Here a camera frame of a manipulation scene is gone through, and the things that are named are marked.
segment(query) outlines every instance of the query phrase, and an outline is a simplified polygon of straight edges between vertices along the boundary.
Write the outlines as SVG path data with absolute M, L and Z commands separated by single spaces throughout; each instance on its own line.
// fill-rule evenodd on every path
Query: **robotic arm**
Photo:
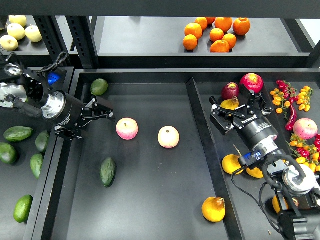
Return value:
M 50 85 L 56 81 L 51 78 L 49 83 L 44 71 L 36 72 L 24 67 L 14 53 L 7 58 L 0 56 L 0 107 L 17 110 L 33 118 L 42 116 L 55 124 L 57 136 L 68 140 L 82 138 L 82 128 L 93 120 L 113 120 L 110 102 L 92 96 L 92 100 L 84 104 L 64 91 L 51 93 Z
M 235 110 L 221 108 L 211 96 L 210 121 L 223 135 L 235 129 L 252 151 L 239 158 L 241 169 L 260 168 L 266 183 L 275 191 L 281 208 L 277 230 L 283 238 L 320 239 L 319 176 L 307 166 L 298 164 L 275 144 L 274 140 L 279 134 L 265 117 L 274 109 L 264 99 L 263 94 L 256 94 L 244 85 L 240 86 L 240 92 L 243 96 L 247 96 L 248 102 L 247 105 L 239 106 Z M 311 199 L 310 209 L 298 209 L 293 202 L 293 197 L 304 195 L 308 195 Z

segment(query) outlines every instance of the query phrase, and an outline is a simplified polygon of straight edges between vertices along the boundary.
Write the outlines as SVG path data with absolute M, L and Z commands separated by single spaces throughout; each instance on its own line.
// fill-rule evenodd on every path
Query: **green avocado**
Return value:
M 44 162 L 44 156 L 41 153 L 37 153 L 31 157 L 30 167 L 36 179 L 39 179 L 43 162 Z
M 34 130 L 27 126 L 13 126 L 6 130 L 3 137 L 9 142 L 20 142 L 29 138 Z
M 18 200 L 13 212 L 14 220 L 18 223 L 25 223 L 28 220 L 33 200 L 31 195 L 25 195 Z
M 18 158 L 18 152 L 9 143 L 0 142 L 0 160 L 5 164 L 13 164 Z
M 112 180 L 114 179 L 116 172 L 116 163 L 111 158 L 106 158 L 100 167 L 100 178 L 105 187 L 109 187 Z
M 102 78 L 98 78 L 94 80 L 94 82 L 91 84 L 91 94 L 95 96 L 101 96 L 103 95 L 107 89 L 108 89 L 108 82 Z
M 46 152 L 48 142 L 49 142 L 49 137 L 50 137 L 50 135 L 49 135 L 49 132 L 47 132 L 47 131 L 40 132 L 40 134 L 36 137 L 35 146 L 36 146 L 36 149 L 38 149 L 38 151 L 40 153 Z

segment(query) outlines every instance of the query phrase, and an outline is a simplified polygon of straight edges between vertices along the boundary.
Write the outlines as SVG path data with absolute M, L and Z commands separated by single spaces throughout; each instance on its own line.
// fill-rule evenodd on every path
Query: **tangerine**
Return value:
M 222 40 L 224 35 L 225 35 L 224 31 L 222 31 L 220 28 L 214 28 L 210 32 L 210 40 L 212 42 L 215 42 L 217 40 Z
M 184 29 L 184 35 L 194 35 L 196 39 L 202 37 L 201 25 L 195 22 L 189 23 Z
M 229 53 L 230 45 L 225 40 L 217 40 L 210 47 L 210 53 Z
M 239 17 L 234 21 L 232 28 L 235 34 L 244 36 L 250 30 L 250 21 L 246 17 Z
M 206 20 L 208 21 L 208 25 L 212 25 L 215 22 L 216 18 L 215 17 L 206 17 Z
M 202 31 L 208 27 L 208 20 L 205 17 L 197 17 L 194 21 L 196 24 L 200 24 Z
M 194 35 L 189 34 L 184 37 L 183 46 L 188 51 L 194 50 L 197 47 L 197 45 L 198 45 L 198 39 Z
M 222 197 L 208 197 L 202 204 L 202 214 L 212 223 L 220 222 L 226 215 L 225 199 Z
M 228 32 L 231 28 L 233 20 L 231 17 L 217 17 L 214 25 L 216 28 L 221 29 L 224 33 Z
M 237 43 L 237 38 L 232 33 L 228 33 L 223 36 L 222 40 L 225 40 L 230 45 L 230 49 L 233 49 Z
M 238 161 L 240 156 L 234 155 L 234 154 L 229 154 L 225 156 L 222 160 L 222 168 L 227 174 L 232 174 L 234 171 L 238 170 L 241 168 L 241 165 Z

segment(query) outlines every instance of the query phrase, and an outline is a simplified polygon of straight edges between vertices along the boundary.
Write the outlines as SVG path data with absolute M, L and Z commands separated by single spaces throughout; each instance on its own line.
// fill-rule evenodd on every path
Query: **gripper logo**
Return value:
M 255 120 L 255 119 L 257 119 L 257 115 L 253 115 L 253 117 L 250 117 L 250 118 L 248 118 L 248 119 L 246 119 L 246 120 L 243 120 L 243 121 L 241 121 L 243 124 L 246 124 L 246 123 L 248 123 L 248 122 L 251 122 L 251 121 L 253 121 L 253 120 Z

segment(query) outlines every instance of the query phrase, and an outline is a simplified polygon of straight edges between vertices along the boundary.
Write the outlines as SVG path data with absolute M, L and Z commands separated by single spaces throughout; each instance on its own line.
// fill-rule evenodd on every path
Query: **yellow apple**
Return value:
M 38 26 L 34 25 L 30 25 L 25 29 L 25 36 L 33 43 L 37 43 L 42 40 Z
M 19 24 L 22 27 L 25 27 L 27 25 L 27 18 L 24 15 L 10 15 L 9 22 L 11 24 Z
M 0 38 L 0 45 L 8 52 L 14 51 L 18 48 L 18 41 L 13 36 L 4 35 Z
M 9 26 L 6 28 L 6 31 L 10 36 L 14 37 L 17 40 L 21 40 L 26 36 L 24 27 L 18 23 L 9 24 Z
M 138 134 L 137 122 L 129 117 L 122 118 L 115 126 L 116 133 L 124 140 L 131 140 Z
M 160 129 L 158 134 L 159 144 L 166 149 L 171 149 L 177 146 L 179 139 L 179 132 L 173 126 L 164 126 Z

